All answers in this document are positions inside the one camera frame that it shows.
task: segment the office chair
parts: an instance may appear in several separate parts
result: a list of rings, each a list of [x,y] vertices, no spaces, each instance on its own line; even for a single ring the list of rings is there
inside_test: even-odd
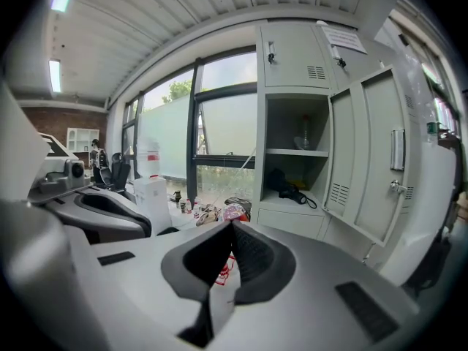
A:
[[[117,152],[112,155],[111,168],[105,167],[101,169],[101,178],[104,183],[98,185],[98,187],[117,193],[124,192],[130,168],[130,165],[124,161],[122,154]]]

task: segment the tree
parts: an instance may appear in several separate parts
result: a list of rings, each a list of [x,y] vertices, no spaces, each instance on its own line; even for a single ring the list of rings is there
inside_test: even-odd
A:
[[[190,95],[191,88],[191,80],[183,80],[182,82],[174,81],[169,85],[169,95],[162,97],[162,102],[167,104],[169,102],[177,100],[179,97],[185,97],[186,95]]]

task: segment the brick wall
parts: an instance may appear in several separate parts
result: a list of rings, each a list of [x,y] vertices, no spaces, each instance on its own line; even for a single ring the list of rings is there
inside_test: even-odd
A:
[[[67,147],[67,129],[69,127],[98,129],[99,144],[101,147],[105,147],[107,114],[49,107],[26,107],[23,108],[23,112],[38,132],[53,135],[65,147]],[[88,154],[78,153],[76,156],[83,160],[85,166],[88,167]]]

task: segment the open locker door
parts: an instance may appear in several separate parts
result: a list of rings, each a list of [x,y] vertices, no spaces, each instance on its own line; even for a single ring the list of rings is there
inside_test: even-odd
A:
[[[384,246],[408,182],[410,121],[401,86],[393,67],[386,67],[329,99],[331,165],[323,209]]]

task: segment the white box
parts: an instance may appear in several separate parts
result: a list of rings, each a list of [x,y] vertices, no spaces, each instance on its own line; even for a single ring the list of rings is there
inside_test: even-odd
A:
[[[133,186],[137,206],[151,221],[151,236],[173,226],[167,206],[166,180],[163,177],[139,178]]]

